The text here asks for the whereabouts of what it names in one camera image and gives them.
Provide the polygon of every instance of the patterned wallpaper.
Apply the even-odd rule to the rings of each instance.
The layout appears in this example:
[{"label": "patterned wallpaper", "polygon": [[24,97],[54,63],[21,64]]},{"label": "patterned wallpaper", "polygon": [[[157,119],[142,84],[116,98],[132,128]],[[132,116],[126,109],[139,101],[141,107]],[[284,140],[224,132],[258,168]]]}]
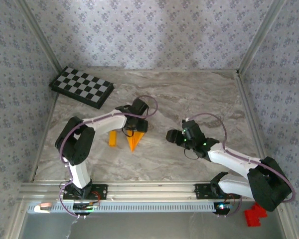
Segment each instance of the patterned wallpaper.
[{"label": "patterned wallpaper", "polygon": [[0,238],[19,185],[29,179],[55,75],[14,2],[0,0]]},{"label": "patterned wallpaper", "polygon": [[299,225],[299,0],[283,7],[243,79],[267,152],[296,188]]},{"label": "patterned wallpaper", "polygon": [[271,0],[27,0],[60,64],[236,69]]}]

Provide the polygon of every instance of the wall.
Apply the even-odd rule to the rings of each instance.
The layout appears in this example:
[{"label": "wall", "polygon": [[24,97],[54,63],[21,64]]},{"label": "wall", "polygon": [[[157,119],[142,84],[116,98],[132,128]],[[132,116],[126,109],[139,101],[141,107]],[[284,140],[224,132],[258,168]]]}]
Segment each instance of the wall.
[{"label": "wall", "polygon": [[287,1],[243,79],[265,148],[296,188],[299,225],[299,0]]},{"label": "wall", "polygon": [[29,179],[55,75],[14,2],[0,0],[0,238],[19,185]]},{"label": "wall", "polygon": [[271,1],[28,0],[62,67],[236,69]]}]

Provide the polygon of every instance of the marble surface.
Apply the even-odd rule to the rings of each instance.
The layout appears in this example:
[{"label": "marble surface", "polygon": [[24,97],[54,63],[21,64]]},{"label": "marble surface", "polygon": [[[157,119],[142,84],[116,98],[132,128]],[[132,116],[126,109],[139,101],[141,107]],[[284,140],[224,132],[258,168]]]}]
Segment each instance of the marble surface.
[{"label": "marble surface", "polygon": [[[157,113],[148,118],[149,130],[132,153],[122,132],[117,147],[108,146],[108,134],[94,139],[87,159],[94,181],[114,180],[197,180],[212,179],[227,168],[204,159],[190,160],[183,149],[166,141],[168,130],[181,129],[181,120],[200,112],[221,116],[228,131],[228,146],[255,156],[243,106],[236,88],[234,71],[155,72],[96,71],[87,73],[115,83],[115,89],[100,110],[60,95],[41,154],[36,180],[67,180],[68,173],[59,161],[54,143],[72,116],[92,118],[117,106],[131,104],[139,95],[151,95],[159,104]],[[145,99],[150,107],[154,103]],[[213,117],[197,119],[207,137],[222,140],[223,129]],[[187,156],[195,158],[188,151]]]}]

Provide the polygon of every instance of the black and white checkerboard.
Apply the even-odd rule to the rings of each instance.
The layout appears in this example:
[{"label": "black and white checkerboard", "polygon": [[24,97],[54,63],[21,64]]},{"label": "black and white checkerboard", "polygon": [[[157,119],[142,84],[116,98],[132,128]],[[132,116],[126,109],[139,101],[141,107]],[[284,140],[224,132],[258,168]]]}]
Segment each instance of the black and white checkerboard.
[{"label": "black and white checkerboard", "polygon": [[52,90],[99,109],[114,89],[113,83],[65,67],[50,83]]}]

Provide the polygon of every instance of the red object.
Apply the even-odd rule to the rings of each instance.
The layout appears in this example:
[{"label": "red object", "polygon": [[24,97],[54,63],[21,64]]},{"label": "red object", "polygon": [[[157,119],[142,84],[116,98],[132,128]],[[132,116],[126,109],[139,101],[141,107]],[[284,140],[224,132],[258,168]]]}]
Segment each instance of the red object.
[{"label": "red object", "polygon": [[266,218],[267,212],[258,203],[255,203],[252,206],[251,210],[245,211],[246,222],[249,227],[260,227],[260,220],[259,218]]}]

